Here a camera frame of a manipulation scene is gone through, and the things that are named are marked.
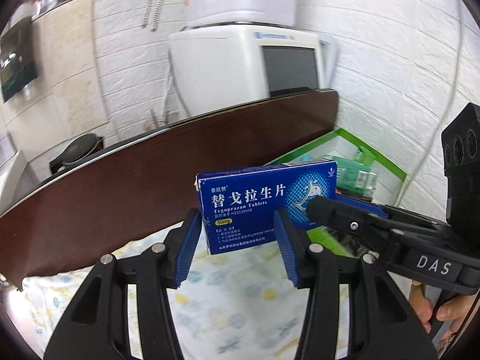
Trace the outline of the dark wall-mounted dispenser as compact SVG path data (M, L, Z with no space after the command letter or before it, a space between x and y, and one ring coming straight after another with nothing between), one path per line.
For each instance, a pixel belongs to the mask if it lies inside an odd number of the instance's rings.
M1 36L1 94L8 102L38 78L32 19L24 17Z

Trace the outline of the green and white cardboard box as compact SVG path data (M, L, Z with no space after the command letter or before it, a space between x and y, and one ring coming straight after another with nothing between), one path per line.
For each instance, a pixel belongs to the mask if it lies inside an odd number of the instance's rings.
M272 164L328 159L337 163L337 195L348 203L395 203L406 172L343 128L326 133L272 160Z

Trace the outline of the blue tablet medicine box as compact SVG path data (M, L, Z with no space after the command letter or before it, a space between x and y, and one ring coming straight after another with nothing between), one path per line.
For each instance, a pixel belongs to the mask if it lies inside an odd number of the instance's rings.
M318 160L199 173L195 189L211 254L276 240L274 213L286 210L293 225L310 230L308 203L335 198L337 164Z

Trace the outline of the white CRT monitor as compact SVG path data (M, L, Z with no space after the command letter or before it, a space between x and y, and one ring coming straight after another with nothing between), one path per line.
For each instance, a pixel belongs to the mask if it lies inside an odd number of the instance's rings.
M257 24L171 35L169 62L187 116L329 88L339 55L327 34Z

